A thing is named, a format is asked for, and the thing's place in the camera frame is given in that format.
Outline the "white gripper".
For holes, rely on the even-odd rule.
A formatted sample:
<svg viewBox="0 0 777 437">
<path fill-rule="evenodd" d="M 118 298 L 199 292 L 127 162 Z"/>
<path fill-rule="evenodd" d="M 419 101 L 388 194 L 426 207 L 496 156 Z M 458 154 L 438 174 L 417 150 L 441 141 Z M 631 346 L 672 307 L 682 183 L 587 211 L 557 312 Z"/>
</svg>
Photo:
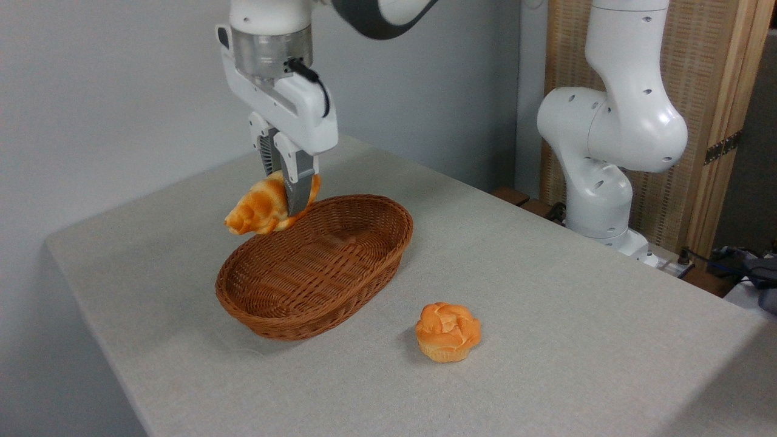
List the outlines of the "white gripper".
<svg viewBox="0 0 777 437">
<path fill-rule="evenodd" d="M 282 171 L 288 215 L 307 208 L 316 158 L 338 144 L 338 116 L 319 75 L 310 69 L 311 29 L 259 35 L 217 27 L 229 88 L 254 112 L 253 146 L 266 176 Z"/>
</svg>

